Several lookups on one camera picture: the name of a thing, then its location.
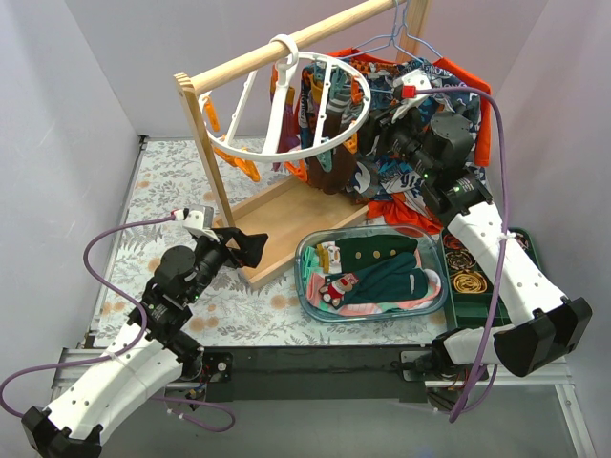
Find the teal clothespin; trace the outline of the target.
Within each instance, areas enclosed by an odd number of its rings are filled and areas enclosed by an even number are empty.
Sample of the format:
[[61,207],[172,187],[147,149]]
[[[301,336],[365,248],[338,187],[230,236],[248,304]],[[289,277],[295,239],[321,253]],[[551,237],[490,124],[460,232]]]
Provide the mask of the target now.
[[324,173],[330,173],[333,170],[333,156],[338,147],[339,144],[315,156]]

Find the green sock yellow dots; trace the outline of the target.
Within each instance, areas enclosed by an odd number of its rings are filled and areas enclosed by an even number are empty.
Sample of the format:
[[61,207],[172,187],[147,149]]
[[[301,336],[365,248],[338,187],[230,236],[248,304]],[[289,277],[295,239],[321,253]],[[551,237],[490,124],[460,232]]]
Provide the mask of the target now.
[[416,239],[403,235],[374,235],[324,241],[315,246],[325,273],[347,273],[370,267],[401,253],[413,254]]

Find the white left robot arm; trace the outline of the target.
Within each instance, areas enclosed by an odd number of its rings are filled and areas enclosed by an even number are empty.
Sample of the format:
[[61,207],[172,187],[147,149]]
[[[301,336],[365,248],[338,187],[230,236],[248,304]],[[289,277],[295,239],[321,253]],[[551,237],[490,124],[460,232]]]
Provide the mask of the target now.
[[114,430],[152,395],[204,371],[203,349],[182,328],[190,306],[222,267],[259,265],[267,234],[237,228],[196,230],[195,247],[178,245],[161,257],[135,309],[102,355],[61,396],[31,407],[21,424],[42,457],[97,457]]

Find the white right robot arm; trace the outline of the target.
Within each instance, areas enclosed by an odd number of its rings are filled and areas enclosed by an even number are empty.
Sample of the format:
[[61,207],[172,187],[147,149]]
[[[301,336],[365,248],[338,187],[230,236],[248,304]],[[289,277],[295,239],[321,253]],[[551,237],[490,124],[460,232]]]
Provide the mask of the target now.
[[416,366],[453,379],[477,352],[484,364],[499,364],[525,377],[572,352],[592,317],[583,298],[569,299],[533,263],[504,228],[491,193],[466,164],[474,140],[470,122],[441,111],[423,125],[416,108],[396,117],[398,107],[373,110],[359,131],[360,152],[388,155],[407,163],[421,179],[429,211],[470,252],[490,280],[499,279],[499,296],[510,324],[457,329],[438,336],[431,354]]

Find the wooden drying rack stand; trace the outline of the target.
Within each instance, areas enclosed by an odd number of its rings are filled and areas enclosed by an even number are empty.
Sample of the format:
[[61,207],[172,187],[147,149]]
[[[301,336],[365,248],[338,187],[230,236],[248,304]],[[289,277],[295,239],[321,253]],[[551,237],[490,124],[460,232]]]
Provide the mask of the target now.
[[[292,153],[278,153],[284,102],[291,80],[303,60],[325,64],[322,98],[327,99],[332,71],[343,69],[351,74],[361,87],[364,94],[363,103],[368,106],[371,94],[366,79],[349,64],[328,55],[310,52],[308,46],[382,12],[395,9],[398,5],[396,1],[366,1],[290,35],[278,35],[268,44],[206,72],[195,76],[186,73],[175,74],[180,102],[220,211],[216,225],[236,226],[246,233],[269,235],[259,266],[242,269],[242,276],[253,288],[258,289],[268,284],[292,267],[295,249],[306,235],[324,229],[358,225],[366,220],[368,210],[366,206],[353,204],[347,198],[327,196],[296,177],[285,177],[253,197],[232,206],[228,201],[215,152],[221,150],[242,160],[275,163],[316,156],[348,140],[363,125],[365,118],[362,115],[343,132],[329,141],[323,141],[322,132],[327,115],[320,113],[312,147]],[[239,127],[251,87],[258,70],[268,64],[277,68],[278,80],[263,148],[259,152],[235,148],[231,141]],[[217,130],[218,122],[214,116],[203,115],[205,104],[213,90],[241,76],[246,80],[229,128],[224,136],[215,137],[212,133]]]

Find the patterned blue orange shorts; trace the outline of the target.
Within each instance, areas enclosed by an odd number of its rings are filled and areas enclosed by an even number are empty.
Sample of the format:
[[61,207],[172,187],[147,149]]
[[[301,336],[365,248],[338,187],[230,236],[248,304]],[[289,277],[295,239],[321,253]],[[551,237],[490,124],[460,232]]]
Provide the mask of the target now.
[[303,159],[295,175],[370,207],[392,202],[411,216],[449,221],[491,202],[482,168],[490,153],[489,89],[469,88],[451,62],[355,61],[371,89],[354,139]]

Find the floral table mat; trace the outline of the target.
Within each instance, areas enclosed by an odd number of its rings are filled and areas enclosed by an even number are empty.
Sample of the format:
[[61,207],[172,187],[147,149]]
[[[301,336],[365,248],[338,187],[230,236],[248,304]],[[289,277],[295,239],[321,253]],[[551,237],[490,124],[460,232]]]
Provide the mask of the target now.
[[[128,200],[128,221],[157,219],[172,209],[214,203],[193,141],[147,141]],[[193,244],[176,222],[126,230],[109,280],[140,298],[161,255],[175,245]],[[222,269],[191,310],[193,316],[183,329],[205,347],[427,344],[447,328],[441,310],[390,321],[321,323],[302,309],[291,269],[258,290],[251,289],[237,271]]]

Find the brown striped-cuff sock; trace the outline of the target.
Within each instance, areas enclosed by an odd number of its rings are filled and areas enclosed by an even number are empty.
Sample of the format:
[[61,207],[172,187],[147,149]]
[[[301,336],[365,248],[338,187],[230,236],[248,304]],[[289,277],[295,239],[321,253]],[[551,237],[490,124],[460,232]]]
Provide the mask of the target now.
[[348,184],[356,169],[356,159],[344,146],[335,148],[331,155],[331,169],[326,172],[316,156],[306,160],[308,184],[333,195],[341,192]]

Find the reindeer sock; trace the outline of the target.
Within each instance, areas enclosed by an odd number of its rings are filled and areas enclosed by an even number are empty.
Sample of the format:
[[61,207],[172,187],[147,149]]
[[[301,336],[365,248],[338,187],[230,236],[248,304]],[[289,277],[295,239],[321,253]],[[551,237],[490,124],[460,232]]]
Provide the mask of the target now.
[[353,296],[358,283],[358,277],[352,273],[326,281],[319,289],[321,300],[334,309],[340,309]]

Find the clear glass sock container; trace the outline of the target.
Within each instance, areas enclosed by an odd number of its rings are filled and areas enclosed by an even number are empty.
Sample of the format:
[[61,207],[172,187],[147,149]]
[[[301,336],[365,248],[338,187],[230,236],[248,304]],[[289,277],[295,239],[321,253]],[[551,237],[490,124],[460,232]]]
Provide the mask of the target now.
[[409,224],[306,236],[295,253],[295,283],[304,311],[322,323],[431,314],[449,289],[432,236]]

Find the yellow orange clothespin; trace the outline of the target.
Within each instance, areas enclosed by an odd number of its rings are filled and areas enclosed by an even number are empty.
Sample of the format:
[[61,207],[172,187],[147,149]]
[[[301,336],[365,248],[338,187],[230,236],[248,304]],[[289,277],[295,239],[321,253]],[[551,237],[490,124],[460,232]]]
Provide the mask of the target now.
[[209,125],[214,132],[219,132],[221,130],[221,123],[218,118],[216,108],[214,103],[210,99],[209,96],[205,96],[203,99],[203,112],[206,114]]

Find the purple yellow-cuff sock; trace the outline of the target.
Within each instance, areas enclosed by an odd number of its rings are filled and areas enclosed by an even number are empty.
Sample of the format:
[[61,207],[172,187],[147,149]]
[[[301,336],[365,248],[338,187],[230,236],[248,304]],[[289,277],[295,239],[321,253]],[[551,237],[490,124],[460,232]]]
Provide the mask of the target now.
[[284,103],[281,135],[277,148],[278,154],[289,152],[301,145],[298,137],[299,127],[295,124],[294,118],[294,98],[295,89],[290,87]]

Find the dark teal sock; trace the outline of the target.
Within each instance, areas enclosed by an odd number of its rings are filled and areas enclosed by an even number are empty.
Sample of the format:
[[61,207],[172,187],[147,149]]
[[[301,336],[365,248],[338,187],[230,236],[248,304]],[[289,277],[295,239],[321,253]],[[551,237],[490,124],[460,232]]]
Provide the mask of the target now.
[[[415,255],[410,253],[401,253],[349,273],[356,275],[359,283],[353,296],[343,306],[419,300],[426,296],[429,289],[428,275],[418,266]],[[326,281],[345,274],[330,276]]]

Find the dark green compartment tray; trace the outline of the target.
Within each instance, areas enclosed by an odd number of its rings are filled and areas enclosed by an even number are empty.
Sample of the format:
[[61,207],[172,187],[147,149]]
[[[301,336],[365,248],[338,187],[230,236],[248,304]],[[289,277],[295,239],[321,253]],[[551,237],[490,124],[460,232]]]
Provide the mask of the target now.
[[441,232],[440,249],[450,287],[445,304],[448,327],[484,326],[493,294],[493,282],[467,248],[447,230]]

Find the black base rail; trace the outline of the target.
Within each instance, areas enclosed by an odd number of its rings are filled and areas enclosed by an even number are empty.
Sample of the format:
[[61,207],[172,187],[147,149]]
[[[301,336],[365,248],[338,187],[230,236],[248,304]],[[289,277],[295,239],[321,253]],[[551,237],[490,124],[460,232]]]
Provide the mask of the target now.
[[208,347],[207,399],[328,401],[389,399],[427,401],[428,386],[458,387],[457,376],[424,371],[427,345],[327,345]]

